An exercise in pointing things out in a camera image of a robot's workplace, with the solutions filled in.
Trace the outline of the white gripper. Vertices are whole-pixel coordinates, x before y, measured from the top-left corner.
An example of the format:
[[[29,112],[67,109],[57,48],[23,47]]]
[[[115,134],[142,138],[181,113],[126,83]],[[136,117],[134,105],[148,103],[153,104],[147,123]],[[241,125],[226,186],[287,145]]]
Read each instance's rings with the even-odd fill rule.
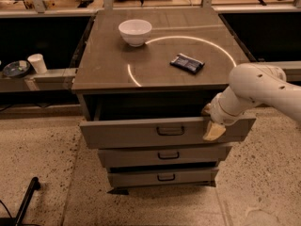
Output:
[[[239,101],[235,96],[226,96],[223,93],[218,93],[201,110],[202,116],[208,116],[209,114],[212,121],[208,122],[203,139],[213,141],[220,138],[226,132],[225,126],[233,125],[239,120]]]

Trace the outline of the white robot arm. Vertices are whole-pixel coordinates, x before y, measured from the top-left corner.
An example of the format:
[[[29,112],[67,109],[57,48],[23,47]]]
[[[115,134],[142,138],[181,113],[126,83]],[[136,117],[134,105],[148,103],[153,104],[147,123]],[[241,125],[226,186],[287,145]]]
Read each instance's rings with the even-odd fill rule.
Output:
[[[220,138],[227,126],[240,120],[248,109],[262,104],[301,122],[301,87],[288,83],[281,68],[255,63],[234,67],[227,88],[202,109],[202,113],[211,118],[203,139]]]

